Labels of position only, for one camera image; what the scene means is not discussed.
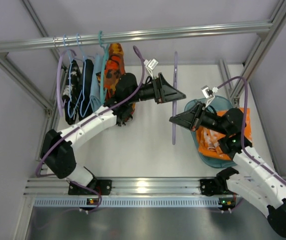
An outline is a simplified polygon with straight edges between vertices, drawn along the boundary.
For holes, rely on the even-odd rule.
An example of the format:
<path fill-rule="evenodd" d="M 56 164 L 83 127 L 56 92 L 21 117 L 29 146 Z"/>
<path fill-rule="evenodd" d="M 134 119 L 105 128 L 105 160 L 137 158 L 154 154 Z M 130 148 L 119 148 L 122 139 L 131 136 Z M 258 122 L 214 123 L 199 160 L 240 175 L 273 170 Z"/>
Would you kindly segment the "orange tie-dye trousers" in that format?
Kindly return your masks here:
<path fill-rule="evenodd" d="M 198 151 L 206 157 L 231 161 L 234 155 L 242 150 L 241 133 L 244 108 L 221 110 L 215 116 L 226 121 L 227 125 L 235 125 L 236 131 L 228 133 L 200 126 L 196 131 Z"/>

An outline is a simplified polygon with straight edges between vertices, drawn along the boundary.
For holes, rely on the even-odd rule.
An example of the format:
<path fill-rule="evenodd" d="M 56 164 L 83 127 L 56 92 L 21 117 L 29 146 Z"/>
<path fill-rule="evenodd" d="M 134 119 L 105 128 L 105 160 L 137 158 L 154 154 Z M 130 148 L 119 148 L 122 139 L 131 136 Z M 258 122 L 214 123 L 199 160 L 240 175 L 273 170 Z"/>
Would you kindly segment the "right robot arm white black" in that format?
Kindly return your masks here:
<path fill-rule="evenodd" d="M 169 121 L 195 132 L 199 127 L 221 133 L 221 151 L 236 164 L 200 180 L 202 195 L 235 193 L 256 207 L 271 228 L 286 238 L 286 181 L 281 178 L 257 153 L 243 131 L 245 113 L 231 108 L 219 116 L 209 112 L 200 101 L 189 110 L 172 116 Z"/>

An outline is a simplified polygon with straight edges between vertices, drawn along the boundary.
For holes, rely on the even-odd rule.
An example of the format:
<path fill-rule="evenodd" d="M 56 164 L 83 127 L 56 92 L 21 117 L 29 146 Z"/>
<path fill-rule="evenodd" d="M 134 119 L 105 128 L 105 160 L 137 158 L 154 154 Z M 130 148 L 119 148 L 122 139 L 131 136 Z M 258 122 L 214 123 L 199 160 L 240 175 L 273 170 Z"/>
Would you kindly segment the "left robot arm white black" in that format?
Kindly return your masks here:
<path fill-rule="evenodd" d="M 162 73 L 148 77 L 146 83 L 138 83 L 134 74 L 123 74 L 115 92 L 105 104 L 88 117 L 70 127 L 49 130 L 43 140 L 41 160 L 58 179 L 66 179 L 76 185 L 94 189 L 96 177 L 75 159 L 75 151 L 100 132 L 115 125 L 122 126 L 131 119 L 135 103 L 154 100 L 164 104 L 183 100 L 186 95 L 170 85 Z"/>

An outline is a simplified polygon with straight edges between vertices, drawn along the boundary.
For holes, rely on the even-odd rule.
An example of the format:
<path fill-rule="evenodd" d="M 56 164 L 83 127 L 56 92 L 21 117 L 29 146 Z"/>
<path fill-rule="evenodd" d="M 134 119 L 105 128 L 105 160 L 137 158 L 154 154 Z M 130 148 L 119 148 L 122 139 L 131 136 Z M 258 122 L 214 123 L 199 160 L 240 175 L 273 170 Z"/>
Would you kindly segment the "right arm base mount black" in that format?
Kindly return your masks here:
<path fill-rule="evenodd" d="M 232 194 L 230 190 L 228 190 L 226 181 L 221 178 L 209 178 L 209 179 L 201 179 L 200 181 L 200 191 L 202 195 L 207 197 L 211 197 L 214 195 L 228 195 Z"/>

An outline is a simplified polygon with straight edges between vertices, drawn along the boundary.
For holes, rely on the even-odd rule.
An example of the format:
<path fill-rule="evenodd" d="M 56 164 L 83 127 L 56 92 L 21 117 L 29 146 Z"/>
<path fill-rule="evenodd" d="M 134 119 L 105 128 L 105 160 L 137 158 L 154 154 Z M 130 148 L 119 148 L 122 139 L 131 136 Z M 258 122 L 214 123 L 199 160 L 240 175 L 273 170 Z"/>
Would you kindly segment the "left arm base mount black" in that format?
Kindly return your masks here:
<path fill-rule="evenodd" d="M 94 179 L 87 188 L 92 189 L 99 193 L 101 196 L 108 196 L 112 190 L 111 179 Z M 68 195 L 70 196 L 94 196 L 96 195 L 94 192 L 91 192 L 83 187 L 80 187 L 74 183 L 69 183 Z"/>

